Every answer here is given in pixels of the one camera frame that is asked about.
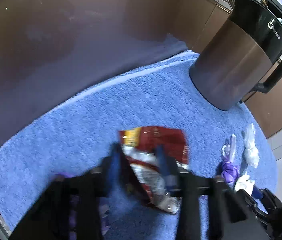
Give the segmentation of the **large purple wrapper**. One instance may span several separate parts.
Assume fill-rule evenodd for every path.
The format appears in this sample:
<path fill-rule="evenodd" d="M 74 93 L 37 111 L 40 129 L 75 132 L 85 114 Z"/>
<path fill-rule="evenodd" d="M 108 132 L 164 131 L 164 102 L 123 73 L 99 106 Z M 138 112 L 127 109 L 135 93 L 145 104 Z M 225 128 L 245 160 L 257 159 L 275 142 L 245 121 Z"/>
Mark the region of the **large purple wrapper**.
<path fill-rule="evenodd" d="M 56 181 L 64 183 L 69 201 L 68 239 L 104 239 L 100 215 L 100 199 L 108 197 L 110 187 L 101 172 L 81 176 L 58 174 Z"/>

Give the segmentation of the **red snack bag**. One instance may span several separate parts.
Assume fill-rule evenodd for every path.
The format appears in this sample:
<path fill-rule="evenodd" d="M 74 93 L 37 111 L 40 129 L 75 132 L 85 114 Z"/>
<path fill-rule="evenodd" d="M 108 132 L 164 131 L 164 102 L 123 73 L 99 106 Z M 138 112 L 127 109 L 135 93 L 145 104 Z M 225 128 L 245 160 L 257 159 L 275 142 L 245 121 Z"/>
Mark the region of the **red snack bag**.
<path fill-rule="evenodd" d="M 175 214 L 181 198 L 172 197 L 159 172 L 156 148 L 159 145 L 176 159 L 180 171 L 189 171 L 188 146 L 182 130 L 162 126 L 136 127 L 119 131 L 124 154 L 122 178 L 128 192 L 135 193 L 142 204 Z"/>

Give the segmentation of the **small twisted purple wrapper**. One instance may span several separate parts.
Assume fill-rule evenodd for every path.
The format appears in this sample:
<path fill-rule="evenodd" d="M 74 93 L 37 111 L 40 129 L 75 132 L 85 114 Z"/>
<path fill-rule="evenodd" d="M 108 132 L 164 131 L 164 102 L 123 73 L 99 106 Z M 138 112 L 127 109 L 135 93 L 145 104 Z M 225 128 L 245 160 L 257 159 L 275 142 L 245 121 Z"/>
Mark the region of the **small twisted purple wrapper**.
<path fill-rule="evenodd" d="M 234 159 L 236 154 L 236 136 L 232 134 L 222 146 L 221 176 L 226 183 L 232 184 L 239 178 L 240 172 Z"/>

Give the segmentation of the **blue towel mat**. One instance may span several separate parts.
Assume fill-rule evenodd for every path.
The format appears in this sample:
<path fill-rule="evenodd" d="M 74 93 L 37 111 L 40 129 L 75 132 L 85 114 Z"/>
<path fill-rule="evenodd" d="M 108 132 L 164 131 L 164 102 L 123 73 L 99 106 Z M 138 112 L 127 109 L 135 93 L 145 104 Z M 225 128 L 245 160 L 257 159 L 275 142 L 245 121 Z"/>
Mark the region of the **blue towel mat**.
<path fill-rule="evenodd" d="M 249 109 L 211 105 L 185 51 L 93 86 L 0 148 L 0 213 L 11 239 L 268 239 L 222 175 L 226 143 L 274 189 L 277 168 Z"/>

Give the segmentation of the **black steel electric kettle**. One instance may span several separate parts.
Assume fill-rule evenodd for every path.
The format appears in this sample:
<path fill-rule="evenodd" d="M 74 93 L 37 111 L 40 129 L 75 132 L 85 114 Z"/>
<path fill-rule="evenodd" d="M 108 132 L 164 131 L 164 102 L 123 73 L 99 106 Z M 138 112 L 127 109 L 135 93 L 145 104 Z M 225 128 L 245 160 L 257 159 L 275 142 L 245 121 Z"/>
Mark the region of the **black steel electric kettle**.
<path fill-rule="evenodd" d="M 282 78 L 282 24 L 259 2 L 235 0 L 189 74 L 202 96 L 223 111 L 249 92 L 268 93 Z"/>

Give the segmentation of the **brown lower cabinets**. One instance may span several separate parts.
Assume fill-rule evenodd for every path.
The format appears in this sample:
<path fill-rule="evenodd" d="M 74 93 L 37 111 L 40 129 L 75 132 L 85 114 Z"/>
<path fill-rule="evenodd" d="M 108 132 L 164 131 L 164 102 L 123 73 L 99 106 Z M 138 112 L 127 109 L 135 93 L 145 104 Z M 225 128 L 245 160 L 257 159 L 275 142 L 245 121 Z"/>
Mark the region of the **brown lower cabinets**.
<path fill-rule="evenodd" d="M 86 87 L 202 51 L 230 11 L 224 0 L 0 0 L 0 146 Z"/>

